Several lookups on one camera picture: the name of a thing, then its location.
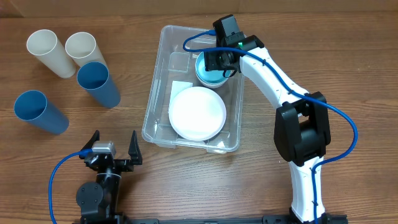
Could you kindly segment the light blue bowl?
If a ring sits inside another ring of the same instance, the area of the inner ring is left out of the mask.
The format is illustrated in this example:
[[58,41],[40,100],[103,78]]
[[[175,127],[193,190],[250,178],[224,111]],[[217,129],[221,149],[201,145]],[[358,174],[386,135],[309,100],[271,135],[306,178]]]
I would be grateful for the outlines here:
[[211,85],[219,85],[222,84],[227,80],[227,78],[232,74],[232,70],[227,70],[225,72],[225,76],[223,76],[224,71],[219,71],[219,70],[213,70],[207,72],[205,70],[205,59],[204,59],[204,53],[200,53],[196,59],[195,62],[195,72],[197,74],[197,77],[205,82],[209,83]]

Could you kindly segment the clear plastic storage bin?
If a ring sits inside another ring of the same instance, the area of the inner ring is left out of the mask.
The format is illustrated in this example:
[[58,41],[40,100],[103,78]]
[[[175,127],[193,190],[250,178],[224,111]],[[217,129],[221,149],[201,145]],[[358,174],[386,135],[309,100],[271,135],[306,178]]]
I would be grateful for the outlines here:
[[167,25],[161,30],[142,127],[145,141],[160,147],[196,147],[218,154],[233,152],[239,148],[245,79],[240,73],[215,89],[226,106],[226,122],[215,137],[206,141],[185,139],[174,131],[169,121],[172,82],[191,82],[193,86],[201,86],[195,73],[195,62],[199,55],[197,50],[215,45],[216,38],[205,35],[204,29]]

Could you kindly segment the grey green bowl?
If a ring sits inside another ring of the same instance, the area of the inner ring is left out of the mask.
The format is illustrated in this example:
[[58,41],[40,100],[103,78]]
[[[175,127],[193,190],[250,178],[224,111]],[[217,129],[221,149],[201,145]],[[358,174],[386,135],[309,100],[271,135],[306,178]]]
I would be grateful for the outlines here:
[[219,88],[222,85],[224,85],[228,79],[224,78],[224,79],[219,79],[219,80],[211,81],[211,82],[206,82],[206,81],[202,80],[201,78],[198,78],[198,80],[203,86],[205,86],[207,88],[215,89],[215,88]]

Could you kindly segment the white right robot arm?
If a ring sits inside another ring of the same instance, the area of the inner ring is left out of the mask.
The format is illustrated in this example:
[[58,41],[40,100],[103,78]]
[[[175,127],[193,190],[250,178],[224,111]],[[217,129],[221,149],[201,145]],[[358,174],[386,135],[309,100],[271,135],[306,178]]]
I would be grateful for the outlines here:
[[328,111],[309,98],[326,101],[320,92],[309,93],[293,82],[271,58],[255,36],[246,37],[230,14],[213,23],[216,52],[205,53],[205,68],[242,73],[261,90],[275,108],[275,146],[288,162],[294,223],[329,223],[319,184],[326,146],[331,141]]

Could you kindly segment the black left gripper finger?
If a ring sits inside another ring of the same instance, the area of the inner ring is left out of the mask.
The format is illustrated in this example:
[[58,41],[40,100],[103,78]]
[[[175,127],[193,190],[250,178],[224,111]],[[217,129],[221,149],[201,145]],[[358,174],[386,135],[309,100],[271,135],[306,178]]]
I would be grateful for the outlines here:
[[92,147],[96,141],[100,140],[100,131],[96,130],[90,140],[82,147],[80,150],[81,154],[79,155],[80,159],[85,159],[87,156],[91,157],[94,155]]
[[137,133],[135,130],[132,132],[128,154],[130,155],[132,165],[142,165],[142,154],[139,149]]

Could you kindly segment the pink plate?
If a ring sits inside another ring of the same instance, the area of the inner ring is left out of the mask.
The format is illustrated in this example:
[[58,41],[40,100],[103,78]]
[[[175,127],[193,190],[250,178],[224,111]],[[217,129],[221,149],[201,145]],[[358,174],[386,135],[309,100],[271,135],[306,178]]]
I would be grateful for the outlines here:
[[169,106],[169,121],[174,131],[191,141],[216,136],[226,122],[226,106],[215,91],[195,86],[181,91]]

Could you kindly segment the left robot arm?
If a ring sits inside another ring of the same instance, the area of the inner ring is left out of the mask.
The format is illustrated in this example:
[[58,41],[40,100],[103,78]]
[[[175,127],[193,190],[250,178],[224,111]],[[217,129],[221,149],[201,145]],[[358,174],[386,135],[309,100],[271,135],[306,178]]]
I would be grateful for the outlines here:
[[122,212],[117,211],[121,174],[132,172],[142,164],[137,134],[134,131],[129,145],[128,159],[117,159],[112,141],[100,141],[100,132],[95,131],[80,151],[80,159],[87,167],[97,172],[94,182],[86,182],[76,192],[76,202],[81,210],[80,223],[131,223]]

